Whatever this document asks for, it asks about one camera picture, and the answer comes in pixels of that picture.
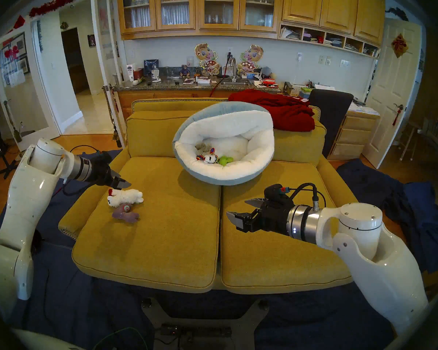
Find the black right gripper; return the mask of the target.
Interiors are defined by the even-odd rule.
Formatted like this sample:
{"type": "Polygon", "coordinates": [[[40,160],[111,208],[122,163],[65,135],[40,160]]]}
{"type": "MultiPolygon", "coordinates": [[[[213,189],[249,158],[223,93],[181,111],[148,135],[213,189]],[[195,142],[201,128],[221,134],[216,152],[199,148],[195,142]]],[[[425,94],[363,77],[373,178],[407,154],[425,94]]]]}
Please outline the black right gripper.
{"type": "Polygon", "coordinates": [[[287,220],[291,211],[291,199],[280,199],[278,201],[266,198],[252,198],[245,200],[245,203],[260,209],[252,213],[226,212],[228,220],[238,231],[249,233],[258,230],[275,232],[288,235],[287,220]]]}

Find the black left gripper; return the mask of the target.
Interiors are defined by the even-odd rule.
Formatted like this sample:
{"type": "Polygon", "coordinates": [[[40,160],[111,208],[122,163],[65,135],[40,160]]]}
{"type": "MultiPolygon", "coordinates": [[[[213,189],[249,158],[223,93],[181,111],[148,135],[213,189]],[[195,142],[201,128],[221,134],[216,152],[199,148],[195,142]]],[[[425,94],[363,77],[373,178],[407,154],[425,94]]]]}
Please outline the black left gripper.
{"type": "Polygon", "coordinates": [[[108,186],[116,190],[131,186],[131,183],[122,179],[119,173],[112,170],[104,161],[91,161],[91,184],[108,186]]]}

